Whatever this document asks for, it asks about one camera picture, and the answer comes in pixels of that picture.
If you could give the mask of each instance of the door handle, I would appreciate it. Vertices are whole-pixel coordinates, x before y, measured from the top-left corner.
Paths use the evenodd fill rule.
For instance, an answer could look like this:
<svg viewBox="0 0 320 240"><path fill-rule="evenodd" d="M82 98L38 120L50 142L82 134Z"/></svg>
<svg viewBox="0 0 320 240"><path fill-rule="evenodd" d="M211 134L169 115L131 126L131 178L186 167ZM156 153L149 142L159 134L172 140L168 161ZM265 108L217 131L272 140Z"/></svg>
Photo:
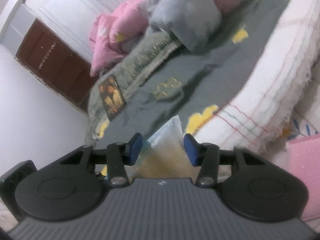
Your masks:
<svg viewBox="0 0 320 240"><path fill-rule="evenodd" d="M57 45L56 45L55 42L51 45L50 49L48 50L48 52L45 54L44 58L42 59L40 65L39 65L39 67L38 67L38 69L42 69L44 63L47 61L48 57L50 56L51 52L54 50L54 48L55 48L56 46L57 46Z"/></svg>

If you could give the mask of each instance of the pink blanket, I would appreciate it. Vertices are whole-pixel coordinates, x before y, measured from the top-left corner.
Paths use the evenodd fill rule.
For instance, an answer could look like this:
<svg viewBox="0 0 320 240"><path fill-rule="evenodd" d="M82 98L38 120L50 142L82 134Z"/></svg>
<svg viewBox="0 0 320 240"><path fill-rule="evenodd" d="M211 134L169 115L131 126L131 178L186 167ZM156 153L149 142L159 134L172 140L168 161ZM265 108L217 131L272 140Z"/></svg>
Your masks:
<svg viewBox="0 0 320 240"><path fill-rule="evenodd" d="M144 34L148 27L148 16L142 9L146 0L129 0L110 15L97 17L90 32L89 40L93 51L91 76L104 69L111 69L127 53L121 45ZM242 0L214 0L222 15L235 9Z"/></svg>
<svg viewBox="0 0 320 240"><path fill-rule="evenodd" d="M89 35L93 51L90 75L96 76L103 68L112 68L127 54L121 44L141 36L148 27L148 19L140 8L145 0L129 0L110 15L101 14L95 20Z"/></svg>

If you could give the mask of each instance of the gray pillow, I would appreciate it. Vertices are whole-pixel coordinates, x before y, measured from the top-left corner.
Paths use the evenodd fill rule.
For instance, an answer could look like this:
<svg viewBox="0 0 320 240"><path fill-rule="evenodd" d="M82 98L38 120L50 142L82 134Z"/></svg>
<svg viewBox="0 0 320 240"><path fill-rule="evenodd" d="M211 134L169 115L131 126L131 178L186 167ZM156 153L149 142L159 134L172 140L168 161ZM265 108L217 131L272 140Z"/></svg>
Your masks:
<svg viewBox="0 0 320 240"><path fill-rule="evenodd" d="M203 47L221 24L213 0L160 0L150 27L173 33L191 52Z"/></svg>

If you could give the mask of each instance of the metal pivot screw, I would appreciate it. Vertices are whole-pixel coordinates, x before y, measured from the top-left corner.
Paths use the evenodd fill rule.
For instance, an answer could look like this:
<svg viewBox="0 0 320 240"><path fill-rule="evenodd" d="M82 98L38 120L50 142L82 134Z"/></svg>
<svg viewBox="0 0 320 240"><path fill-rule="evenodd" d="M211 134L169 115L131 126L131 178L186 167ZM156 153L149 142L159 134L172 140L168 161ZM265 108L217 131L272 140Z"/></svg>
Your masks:
<svg viewBox="0 0 320 240"><path fill-rule="evenodd" d="M127 180L124 177L113 177L110 182L113 185L123 185L127 182Z"/></svg>
<svg viewBox="0 0 320 240"><path fill-rule="evenodd" d="M201 179L199 179L199 184L203 186L210 186L214 184L214 179L210 177L202 177Z"/></svg>

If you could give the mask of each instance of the ribbed gray panel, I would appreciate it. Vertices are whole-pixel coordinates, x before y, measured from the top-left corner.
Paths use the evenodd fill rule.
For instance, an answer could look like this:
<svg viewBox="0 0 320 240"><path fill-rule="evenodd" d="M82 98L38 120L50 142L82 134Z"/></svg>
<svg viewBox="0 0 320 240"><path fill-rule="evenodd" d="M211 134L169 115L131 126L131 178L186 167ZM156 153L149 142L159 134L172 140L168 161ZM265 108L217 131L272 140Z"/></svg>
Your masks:
<svg viewBox="0 0 320 240"><path fill-rule="evenodd" d="M136 179L112 190L84 217L64 223L26 218L10 232L14 240L305 240L313 234L299 219L247 220L222 204L214 190L200 189L190 179Z"/></svg>

